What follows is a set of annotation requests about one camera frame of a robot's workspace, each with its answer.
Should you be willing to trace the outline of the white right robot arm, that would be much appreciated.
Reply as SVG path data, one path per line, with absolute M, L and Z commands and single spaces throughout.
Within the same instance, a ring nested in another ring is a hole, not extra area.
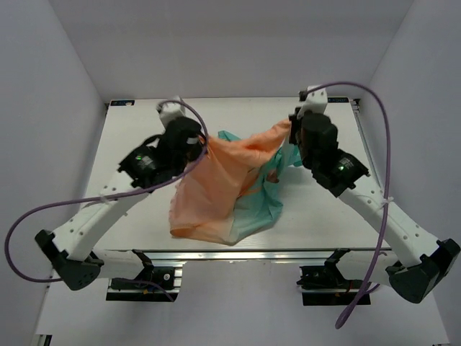
M 313 179 L 355 210 L 376 231 L 384 231 L 390 250 L 373 260 L 373 252 L 337 249 L 322 268 L 300 280 L 305 288 L 340 288 L 360 280 L 374 264 L 370 281 L 390 286 L 400 297 L 420 303 L 447 275 L 460 254 L 453 239 L 439 240 L 423 230 L 391 199 L 384 198 L 368 168 L 341 150 L 338 128 L 330 117 L 310 110 L 290 115 L 290 139 Z

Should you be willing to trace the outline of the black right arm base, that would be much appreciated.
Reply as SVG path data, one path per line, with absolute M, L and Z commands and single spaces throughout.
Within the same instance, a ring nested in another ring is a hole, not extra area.
M 296 284 L 304 306 L 348 306 L 354 300 L 362 281 L 346 279 L 336 266 L 348 252 L 349 249 L 337 249 L 322 265 L 300 267 Z

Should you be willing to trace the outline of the orange and teal jacket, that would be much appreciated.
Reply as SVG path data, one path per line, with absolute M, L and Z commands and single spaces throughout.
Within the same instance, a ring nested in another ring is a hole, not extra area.
M 176 238 L 234 245 L 273 225 L 283 210 L 279 187 L 286 168 L 301 165 L 281 120 L 250 138 L 222 130 L 207 153 L 176 186 L 169 209 Z

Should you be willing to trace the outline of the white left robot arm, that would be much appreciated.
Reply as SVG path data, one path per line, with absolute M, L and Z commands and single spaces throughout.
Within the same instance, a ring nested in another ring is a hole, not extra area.
M 133 206 L 183 177 L 187 165 L 201 157 L 204 142 L 197 121 L 185 116 L 169 121 L 162 134 L 145 139 L 119 163 L 96 201 L 55 230 L 36 235 L 68 288 L 81 290 L 98 278 L 129 280 L 138 288 L 151 283 L 154 266 L 142 251 L 97 250 L 95 245 Z

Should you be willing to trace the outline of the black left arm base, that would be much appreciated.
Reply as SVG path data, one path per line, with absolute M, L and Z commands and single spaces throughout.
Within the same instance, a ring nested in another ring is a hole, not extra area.
M 144 269 L 134 279 L 113 278 L 107 288 L 107 301 L 167 302 L 173 303 L 179 294 L 182 269 L 179 264 L 152 263 L 140 250 L 134 254 L 142 261 Z

